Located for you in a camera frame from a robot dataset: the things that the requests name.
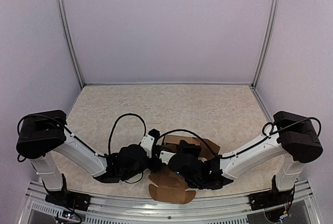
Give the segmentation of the brown cardboard box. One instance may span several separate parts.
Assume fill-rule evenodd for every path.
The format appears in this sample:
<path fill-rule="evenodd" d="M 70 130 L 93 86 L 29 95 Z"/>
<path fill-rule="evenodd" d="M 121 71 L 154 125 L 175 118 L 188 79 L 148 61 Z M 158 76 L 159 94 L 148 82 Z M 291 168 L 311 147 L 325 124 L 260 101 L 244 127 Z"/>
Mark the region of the brown cardboard box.
<path fill-rule="evenodd" d="M 201 146 L 198 158 L 178 152 L 180 140 Z M 197 190 L 216 190 L 223 187 L 224 179 L 217 157 L 220 146 L 209 139 L 165 135 L 162 143 L 166 151 L 173 152 L 168 165 L 158 172 L 151 172 L 148 190 L 152 199 L 160 202 L 187 204 L 196 196 Z"/>

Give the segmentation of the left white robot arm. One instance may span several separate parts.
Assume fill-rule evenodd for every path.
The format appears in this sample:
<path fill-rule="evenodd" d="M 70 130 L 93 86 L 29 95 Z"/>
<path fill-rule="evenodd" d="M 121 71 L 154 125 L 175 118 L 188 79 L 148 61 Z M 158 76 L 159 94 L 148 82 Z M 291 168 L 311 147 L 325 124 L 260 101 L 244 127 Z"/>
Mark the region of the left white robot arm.
<path fill-rule="evenodd" d="M 57 152 L 84 169 L 95 180 L 105 183 L 128 181 L 145 170 L 157 172 L 167 160 L 157 148 L 160 133 L 156 129 L 144 131 L 138 144 L 122 147 L 119 152 L 101 154 L 72 132 L 62 110 L 28 114 L 17 124 L 16 150 L 29 160 L 42 183 L 59 204 L 66 206 L 73 200 L 67 190 L 65 176 L 59 171 L 51 152 Z"/>

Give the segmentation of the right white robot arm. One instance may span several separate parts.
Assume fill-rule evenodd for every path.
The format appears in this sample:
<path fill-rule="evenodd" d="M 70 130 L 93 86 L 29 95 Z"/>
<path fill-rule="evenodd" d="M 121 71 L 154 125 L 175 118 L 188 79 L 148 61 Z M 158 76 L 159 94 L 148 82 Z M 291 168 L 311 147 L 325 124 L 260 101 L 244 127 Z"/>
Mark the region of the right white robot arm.
<path fill-rule="evenodd" d="M 286 197 L 287 191 L 294 188 L 305 164 L 322 155 L 321 132 L 319 119 L 279 111 L 274 114 L 273 122 L 263 126 L 259 136 L 240 148 L 204 162 L 190 154 L 182 154 L 174 172 L 191 188 L 217 190 L 256 166 L 282 155 L 284 162 L 273 177 L 273 188 L 266 194 L 266 201 L 277 205 Z"/>

